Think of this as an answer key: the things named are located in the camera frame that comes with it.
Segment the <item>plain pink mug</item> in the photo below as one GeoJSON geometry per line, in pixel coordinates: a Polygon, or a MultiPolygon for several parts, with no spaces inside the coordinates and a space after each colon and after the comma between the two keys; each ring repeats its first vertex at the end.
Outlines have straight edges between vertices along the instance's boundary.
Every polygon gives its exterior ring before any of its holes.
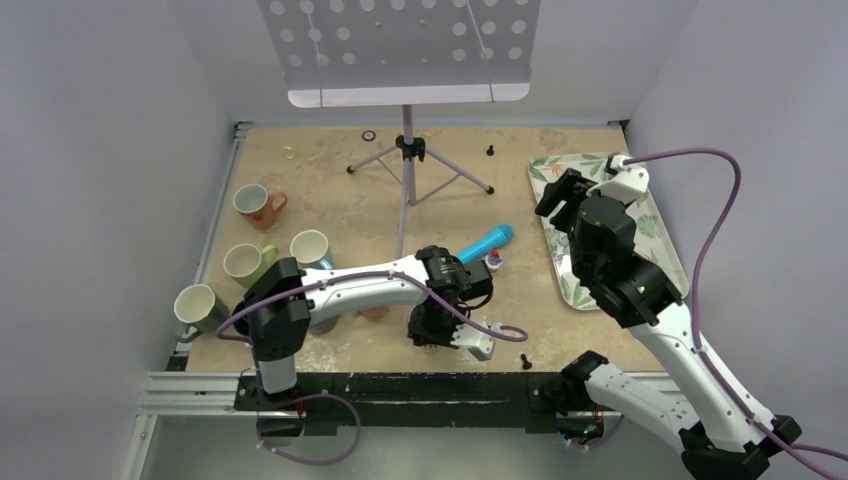
{"type": "Polygon", "coordinates": [[[379,321],[385,318],[390,312],[389,306],[381,306],[374,307],[369,309],[362,309],[358,311],[358,314],[370,321],[379,321]]]}

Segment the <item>light blue mug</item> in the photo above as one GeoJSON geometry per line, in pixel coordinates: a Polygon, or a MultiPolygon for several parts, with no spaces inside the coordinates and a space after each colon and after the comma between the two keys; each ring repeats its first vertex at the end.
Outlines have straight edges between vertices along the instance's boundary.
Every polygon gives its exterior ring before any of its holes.
{"type": "Polygon", "coordinates": [[[297,233],[290,242],[289,251],[304,268],[334,268],[329,240],[321,231],[304,230],[297,233]]]}

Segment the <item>light green mug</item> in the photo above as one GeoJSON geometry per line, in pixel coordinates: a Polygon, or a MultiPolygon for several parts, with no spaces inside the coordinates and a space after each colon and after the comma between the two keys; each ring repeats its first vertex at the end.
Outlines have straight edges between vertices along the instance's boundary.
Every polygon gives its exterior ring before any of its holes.
{"type": "Polygon", "coordinates": [[[222,266],[233,281],[242,287],[251,288],[278,258],[279,249],[275,245],[258,247],[242,243],[225,254],[222,266]]]}

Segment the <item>textured salmon mug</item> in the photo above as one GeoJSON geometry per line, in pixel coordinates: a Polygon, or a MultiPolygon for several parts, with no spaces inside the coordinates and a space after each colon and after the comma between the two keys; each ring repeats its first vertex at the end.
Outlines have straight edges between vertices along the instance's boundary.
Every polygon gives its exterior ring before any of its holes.
{"type": "Polygon", "coordinates": [[[288,203],[285,193],[270,193],[261,184],[248,184],[233,196],[235,210],[257,230],[271,228],[288,203]]]}

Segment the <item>slate blue-grey mug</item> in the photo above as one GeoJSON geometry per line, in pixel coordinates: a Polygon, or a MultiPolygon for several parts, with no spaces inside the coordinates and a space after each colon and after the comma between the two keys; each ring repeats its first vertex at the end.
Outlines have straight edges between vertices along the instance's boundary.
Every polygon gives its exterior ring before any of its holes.
{"type": "Polygon", "coordinates": [[[180,343],[190,343],[204,333],[214,333],[229,317],[230,310],[207,284],[185,287],[173,304],[173,312],[193,333],[178,336],[180,343]]]}

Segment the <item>dark grey mug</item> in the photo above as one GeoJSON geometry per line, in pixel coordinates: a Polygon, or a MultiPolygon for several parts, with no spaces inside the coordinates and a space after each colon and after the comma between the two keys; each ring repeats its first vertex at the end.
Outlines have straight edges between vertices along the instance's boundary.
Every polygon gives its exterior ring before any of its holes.
{"type": "Polygon", "coordinates": [[[311,324],[308,332],[312,335],[324,335],[331,332],[338,324],[339,316],[329,317],[319,323],[311,324]]]}

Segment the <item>navy blue mug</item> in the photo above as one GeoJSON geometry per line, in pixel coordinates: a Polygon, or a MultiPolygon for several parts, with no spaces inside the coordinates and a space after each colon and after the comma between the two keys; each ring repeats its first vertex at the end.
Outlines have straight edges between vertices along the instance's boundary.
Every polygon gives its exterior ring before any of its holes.
{"type": "MultiPolygon", "coordinates": [[[[245,303],[239,302],[233,310],[233,315],[240,313],[244,308],[245,308],[245,303]]],[[[250,336],[249,322],[248,322],[246,317],[241,317],[238,320],[236,320],[233,323],[233,328],[236,330],[236,332],[240,336],[243,336],[243,337],[249,337],[250,336]]]]}

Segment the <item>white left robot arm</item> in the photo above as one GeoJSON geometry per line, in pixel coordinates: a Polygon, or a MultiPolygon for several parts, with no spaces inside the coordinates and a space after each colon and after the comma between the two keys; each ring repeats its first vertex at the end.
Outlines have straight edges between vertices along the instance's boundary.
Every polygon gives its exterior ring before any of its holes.
{"type": "Polygon", "coordinates": [[[482,261],[464,264],[434,245],[392,262],[338,270],[278,260],[242,301],[261,377],[259,395],[275,409],[292,405],[298,395],[295,355],[307,331],[342,314],[376,307],[411,307],[407,335],[416,346],[467,349],[489,360],[494,336],[503,327],[470,315],[492,294],[492,276],[482,261]]]}

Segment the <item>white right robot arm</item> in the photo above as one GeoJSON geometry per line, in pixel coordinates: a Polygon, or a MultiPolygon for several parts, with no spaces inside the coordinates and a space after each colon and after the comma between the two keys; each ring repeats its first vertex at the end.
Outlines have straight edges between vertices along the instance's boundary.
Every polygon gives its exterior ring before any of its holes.
{"type": "Polygon", "coordinates": [[[691,312],[665,272],[635,251],[636,222],[627,208],[647,187],[597,183],[568,168],[544,187],[535,212],[566,234],[573,274],[599,308],[639,340],[682,394],[672,398],[588,350],[563,368],[561,413],[610,407],[675,450],[696,479],[757,479],[782,443],[802,430],[748,395],[695,332],[691,312]]]}

